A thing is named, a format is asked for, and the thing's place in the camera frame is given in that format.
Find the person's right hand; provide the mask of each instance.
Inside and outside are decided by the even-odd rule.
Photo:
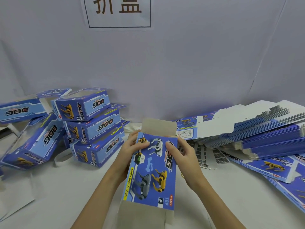
[[[173,155],[176,163],[183,174],[187,185],[195,192],[200,188],[200,185],[205,181],[205,177],[200,169],[199,162],[195,150],[186,140],[178,137],[178,143],[184,149],[184,155],[173,146],[166,142],[166,148]]]

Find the finger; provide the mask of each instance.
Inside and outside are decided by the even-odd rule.
[[[183,152],[184,153],[188,153],[188,147],[191,147],[192,148],[192,146],[190,146],[189,144],[188,144],[188,142],[186,141],[186,140],[184,140],[184,139],[182,139],[181,137],[178,137],[178,144],[179,145],[181,145],[182,146],[182,148],[183,148]]]
[[[136,144],[134,144],[133,146],[130,146],[130,150],[131,150],[131,152],[134,154],[136,151],[148,147],[149,144],[150,144],[149,141],[144,142],[144,143],[136,143]]]
[[[138,134],[134,134],[131,138],[129,138],[127,140],[128,144],[130,146],[134,145],[135,144],[135,141],[137,140],[137,137],[138,137]]]
[[[183,155],[180,153],[180,151],[168,141],[165,143],[165,146],[167,150],[173,155],[177,164],[180,164],[183,159]]]
[[[132,133],[129,134],[128,139],[131,138],[133,135],[137,134],[138,132],[141,132],[140,129],[133,131]]]

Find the white paper sign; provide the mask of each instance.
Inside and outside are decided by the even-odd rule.
[[[81,0],[89,28],[151,30],[151,0]]]

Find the yellow label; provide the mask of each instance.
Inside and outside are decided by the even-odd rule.
[[[134,170],[134,168],[131,167],[131,168],[130,168],[130,173],[129,173],[129,176],[128,176],[128,180],[127,180],[126,189],[125,189],[125,192],[124,192],[124,198],[123,198],[123,200],[127,200],[129,188],[130,188],[130,185],[131,185],[131,183],[132,183],[133,170]]]
[[[47,122],[47,120],[50,118],[51,114],[43,121],[43,123],[40,125],[40,128]]]
[[[195,128],[196,126],[194,126],[194,127],[186,127],[186,128],[180,128],[180,129],[188,129],[188,128]]]
[[[111,110],[110,112],[105,113],[105,115],[107,115],[107,114],[109,114],[109,113],[112,113],[113,111],[116,111],[116,110],[117,110],[117,108],[116,108],[116,109]]]
[[[120,130],[121,127],[119,127],[116,131],[114,131],[111,135],[114,135],[117,131]]]
[[[103,92],[103,91],[105,91],[105,90],[102,90],[102,91],[98,91],[98,92],[96,92],[96,94],[98,94],[98,93],[100,93],[100,92]]]

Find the gray cardboard flap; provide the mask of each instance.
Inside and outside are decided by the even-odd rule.
[[[155,136],[176,136],[177,123],[153,118],[144,118],[142,132]]]

